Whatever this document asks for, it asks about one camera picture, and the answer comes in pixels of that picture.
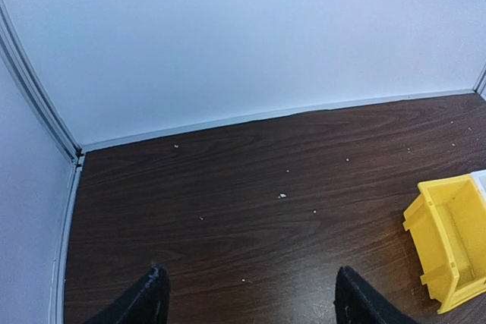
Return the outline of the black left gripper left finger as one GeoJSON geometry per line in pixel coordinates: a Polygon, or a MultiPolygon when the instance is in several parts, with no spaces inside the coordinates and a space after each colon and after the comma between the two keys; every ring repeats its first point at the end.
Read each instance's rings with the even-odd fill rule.
{"type": "Polygon", "coordinates": [[[145,275],[86,323],[167,323],[170,292],[166,270],[153,264],[145,275]]]}

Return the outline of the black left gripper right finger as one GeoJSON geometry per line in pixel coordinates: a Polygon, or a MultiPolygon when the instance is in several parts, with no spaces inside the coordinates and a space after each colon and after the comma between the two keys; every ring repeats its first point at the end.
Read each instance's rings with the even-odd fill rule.
{"type": "Polygon", "coordinates": [[[416,323],[350,266],[340,267],[337,273],[334,307],[337,323],[416,323]]]}

